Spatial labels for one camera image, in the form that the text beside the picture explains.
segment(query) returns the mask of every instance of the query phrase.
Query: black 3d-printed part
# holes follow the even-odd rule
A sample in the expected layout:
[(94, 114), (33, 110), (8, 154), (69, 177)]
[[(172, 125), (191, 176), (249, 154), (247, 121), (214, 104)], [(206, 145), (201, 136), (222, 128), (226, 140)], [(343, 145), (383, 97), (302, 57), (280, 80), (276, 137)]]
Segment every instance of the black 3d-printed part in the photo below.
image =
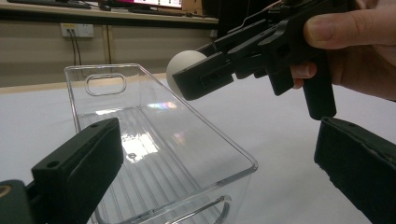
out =
[(35, 224), (29, 198), (20, 180), (0, 182), (0, 223)]
[(312, 119), (336, 114), (332, 80), (326, 51), (309, 46), (303, 35), (304, 24), (313, 16), (346, 12), (355, 0), (298, 0), (275, 2), (245, 19), (227, 35), (198, 49), (208, 56), (173, 75), (186, 100), (202, 97), (252, 74), (268, 75), (275, 95), (294, 85), (290, 65), (314, 62), (317, 74), (304, 82), (304, 94)]
[(321, 122), (315, 162), (374, 224), (396, 223), (396, 146), (340, 119)]
[(117, 119), (99, 121), (64, 143), (33, 169), (48, 223), (87, 223), (123, 161)]

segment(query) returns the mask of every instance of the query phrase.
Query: white ball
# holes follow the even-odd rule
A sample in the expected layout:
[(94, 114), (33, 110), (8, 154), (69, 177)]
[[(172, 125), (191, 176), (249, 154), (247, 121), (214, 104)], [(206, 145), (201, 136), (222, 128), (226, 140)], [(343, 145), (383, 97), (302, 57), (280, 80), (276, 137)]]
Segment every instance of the white ball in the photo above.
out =
[(204, 60), (206, 56), (196, 50), (186, 50), (181, 51), (179, 54), (175, 55), (169, 62), (166, 68), (166, 81), (168, 82), (169, 88), (178, 96), (182, 97), (180, 88), (177, 86), (175, 80), (173, 79), (173, 74)]

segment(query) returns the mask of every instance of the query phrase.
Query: white table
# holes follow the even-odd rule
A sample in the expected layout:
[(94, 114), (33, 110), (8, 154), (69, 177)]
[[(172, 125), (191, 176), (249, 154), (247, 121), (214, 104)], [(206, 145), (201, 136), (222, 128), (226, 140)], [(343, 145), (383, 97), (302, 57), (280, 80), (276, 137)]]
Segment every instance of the white table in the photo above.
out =
[[(337, 118), (396, 143), (395, 103), (334, 93)], [(236, 223), (370, 223), (314, 163), (319, 121), (309, 118), (302, 90), (276, 97), (267, 77), (249, 77), (191, 105), (259, 162)], [(0, 118), (0, 180), (29, 183), (30, 168), (75, 134), (65, 88), (2, 93)]]

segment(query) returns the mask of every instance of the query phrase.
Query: clear plastic container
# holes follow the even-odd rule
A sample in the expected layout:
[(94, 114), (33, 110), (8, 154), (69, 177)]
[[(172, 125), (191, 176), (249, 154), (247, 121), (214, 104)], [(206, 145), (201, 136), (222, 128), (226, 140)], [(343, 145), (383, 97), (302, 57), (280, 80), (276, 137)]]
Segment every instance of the clear plastic container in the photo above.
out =
[(138, 64), (64, 69), (77, 132), (120, 121), (124, 164), (92, 223), (234, 223), (257, 162)]

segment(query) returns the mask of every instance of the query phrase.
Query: human hand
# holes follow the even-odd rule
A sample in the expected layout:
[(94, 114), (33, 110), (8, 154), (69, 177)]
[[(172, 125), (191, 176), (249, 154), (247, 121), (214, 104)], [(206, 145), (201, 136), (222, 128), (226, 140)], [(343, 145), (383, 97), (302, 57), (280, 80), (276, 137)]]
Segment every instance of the human hand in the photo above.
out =
[[(357, 0), (357, 5), (356, 11), (308, 20), (305, 40), (327, 50), (333, 84), (396, 100), (396, 1)], [(317, 67), (305, 62), (290, 71), (298, 89)]]

